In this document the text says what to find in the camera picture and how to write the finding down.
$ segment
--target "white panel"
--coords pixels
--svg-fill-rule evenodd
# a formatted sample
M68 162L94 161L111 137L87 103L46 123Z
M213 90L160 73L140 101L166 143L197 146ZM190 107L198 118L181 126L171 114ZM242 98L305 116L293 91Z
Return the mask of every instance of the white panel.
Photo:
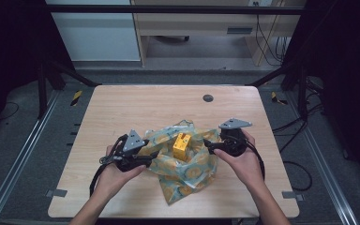
M128 0L46 0L47 4L129 5ZM53 13L72 61L140 61L130 13Z

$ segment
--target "yellow block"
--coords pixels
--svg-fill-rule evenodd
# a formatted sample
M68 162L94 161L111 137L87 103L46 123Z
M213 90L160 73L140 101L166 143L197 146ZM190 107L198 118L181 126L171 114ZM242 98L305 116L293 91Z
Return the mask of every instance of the yellow block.
M189 143L189 139L191 139L191 136L185 133L179 133L176 142L173 145L174 158L186 161L187 159L186 148Z

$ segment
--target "forearm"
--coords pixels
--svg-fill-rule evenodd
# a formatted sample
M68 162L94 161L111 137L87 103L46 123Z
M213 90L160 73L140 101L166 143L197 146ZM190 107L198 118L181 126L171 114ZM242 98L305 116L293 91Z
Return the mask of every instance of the forearm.
M247 189L256 203L264 225L290 224L265 184L247 186Z
M95 224L98 220L98 216L101 214L109 200L110 198L102 195L92 195L92 197L86 202L80 212L69 222L69 224Z

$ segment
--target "cabinet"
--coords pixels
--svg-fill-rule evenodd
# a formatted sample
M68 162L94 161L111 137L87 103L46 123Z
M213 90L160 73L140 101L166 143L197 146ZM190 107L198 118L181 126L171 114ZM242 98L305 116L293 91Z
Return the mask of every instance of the cabinet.
M132 5L172 5L172 6L232 6L246 7L249 0L131 0ZM306 0L273 0L271 6L302 7ZM263 38L291 37L299 16L261 15L259 24L262 29L257 33L256 15L212 15L212 14L133 14L142 64L148 51L151 36L242 36L258 66L263 60L263 52L268 50Z

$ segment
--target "plastic bag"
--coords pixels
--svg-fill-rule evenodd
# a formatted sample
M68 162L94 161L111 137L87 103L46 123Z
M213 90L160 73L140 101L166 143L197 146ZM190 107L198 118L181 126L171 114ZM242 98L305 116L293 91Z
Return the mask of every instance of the plastic bag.
M185 161L173 157L173 145L179 133L191 136L187 144ZM171 127L158 131L147 131L145 139L150 142L140 155L160 151L149 170L158 174L163 195L168 204L175 203L191 193L198 192L214 180L218 157L210 155L203 139L219 142L217 129L198 129L192 121L183 120Z

